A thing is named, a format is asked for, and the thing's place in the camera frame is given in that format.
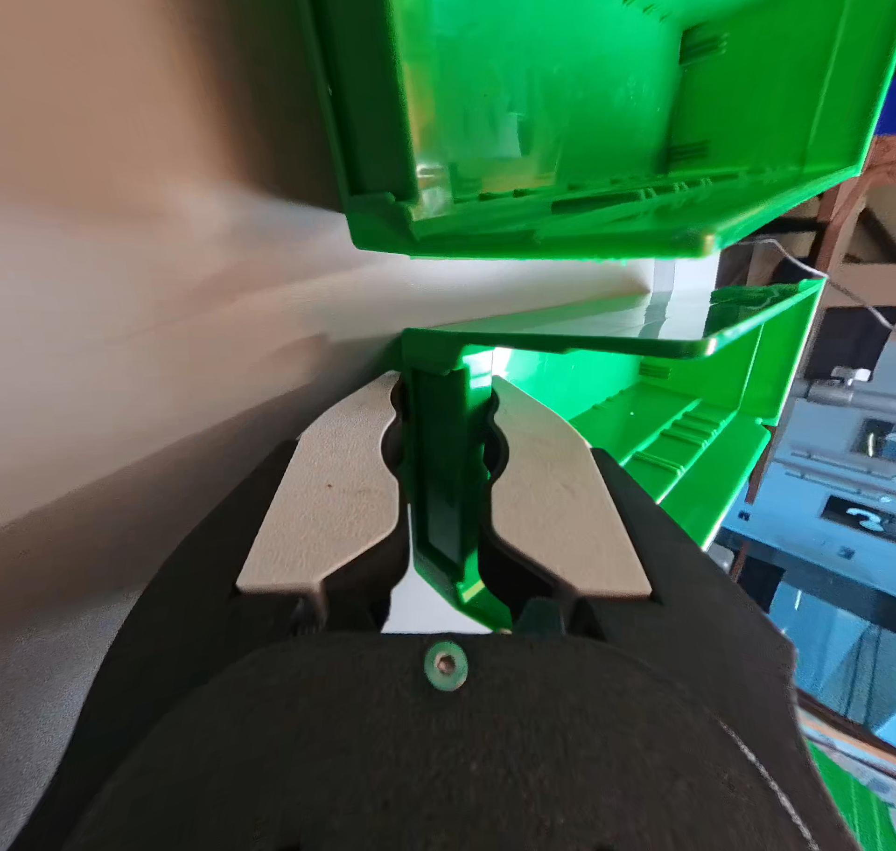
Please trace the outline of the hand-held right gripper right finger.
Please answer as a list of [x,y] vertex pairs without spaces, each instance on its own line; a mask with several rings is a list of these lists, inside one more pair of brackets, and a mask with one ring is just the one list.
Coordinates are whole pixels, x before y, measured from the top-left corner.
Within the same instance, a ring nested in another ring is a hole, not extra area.
[[653,588],[588,442],[496,376],[477,567],[511,626],[547,611],[566,628],[581,603],[642,602]]

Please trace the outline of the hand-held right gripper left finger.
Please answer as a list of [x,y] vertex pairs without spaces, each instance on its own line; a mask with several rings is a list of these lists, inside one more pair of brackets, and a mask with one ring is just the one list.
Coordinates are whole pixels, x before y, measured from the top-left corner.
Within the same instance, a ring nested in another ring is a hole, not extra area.
[[308,600],[322,624],[359,608],[380,626],[409,568],[399,476],[400,376],[388,371],[308,425],[255,536],[236,589]]

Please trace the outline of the green plastic storage bin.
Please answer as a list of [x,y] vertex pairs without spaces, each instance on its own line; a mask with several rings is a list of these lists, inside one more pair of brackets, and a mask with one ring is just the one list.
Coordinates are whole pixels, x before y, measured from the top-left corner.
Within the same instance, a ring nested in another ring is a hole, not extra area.
[[608,453],[707,549],[778,425],[822,290],[641,293],[404,330],[420,573],[487,629],[511,628],[477,567],[498,378]]
[[298,0],[361,250],[701,258],[857,175],[894,0]]

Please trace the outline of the grey desk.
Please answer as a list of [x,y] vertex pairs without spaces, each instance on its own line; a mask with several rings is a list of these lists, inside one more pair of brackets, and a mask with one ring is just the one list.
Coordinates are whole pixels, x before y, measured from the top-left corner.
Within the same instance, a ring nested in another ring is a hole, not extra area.
[[2,818],[134,588],[400,330],[717,262],[363,252],[297,0],[2,0]]

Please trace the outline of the grey machine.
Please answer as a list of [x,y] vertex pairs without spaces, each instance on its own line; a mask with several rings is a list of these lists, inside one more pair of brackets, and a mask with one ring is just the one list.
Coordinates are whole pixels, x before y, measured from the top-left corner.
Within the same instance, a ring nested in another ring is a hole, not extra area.
[[797,378],[778,428],[771,462],[827,493],[821,518],[894,541],[894,391],[867,368]]

